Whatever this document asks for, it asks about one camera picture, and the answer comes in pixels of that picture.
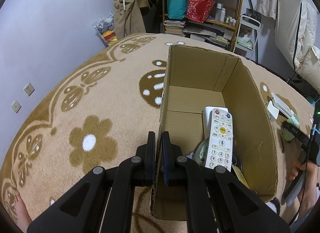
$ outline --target red bag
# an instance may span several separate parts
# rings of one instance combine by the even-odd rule
[[[187,18],[195,22],[203,23],[209,16],[216,0],[189,0]]]

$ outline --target beige pants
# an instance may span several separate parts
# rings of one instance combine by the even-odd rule
[[[113,0],[115,33],[118,40],[133,33],[146,33],[138,0],[124,0],[124,2],[125,10],[123,0]]]

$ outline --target bottle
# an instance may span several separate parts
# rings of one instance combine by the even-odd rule
[[[214,18],[215,21],[220,21],[221,8],[222,8],[222,4],[217,3],[216,17]]]
[[[226,16],[226,9],[221,9],[220,22],[224,22],[224,17]]]

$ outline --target human hand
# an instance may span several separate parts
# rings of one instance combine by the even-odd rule
[[[292,174],[290,175],[289,179],[294,180],[297,177],[299,170],[305,171],[306,163],[301,164],[297,160],[294,163],[294,167],[292,168]],[[308,161],[307,172],[308,175],[306,179],[306,185],[298,194],[298,200],[300,202],[299,218],[303,218],[314,207],[317,201],[316,185],[318,178],[318,166],[315,163]]]

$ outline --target rug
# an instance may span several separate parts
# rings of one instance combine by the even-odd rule
[[[138,33],[120,40],[64,78],[29,115],[15,136],[0,170],[1,202],[14,221],[14,196],[20,192],[35,219],[95,166],[111,168],[134,156],[148,131],[159,129],[166,61],[172,44],[226,53],[216,46],[168,34]],[[245,60],[262,98],[281,91],[298,112],[301,129],[310,130],[313,108],[282,80]],[[296,142],[281,142],[274,123],[278,190],[297,158]],[[131,232],[187,232],[184,221],[164,221],[150,215],[151,188],[136,188]],[[282,207],[280,215],[292,211]]]

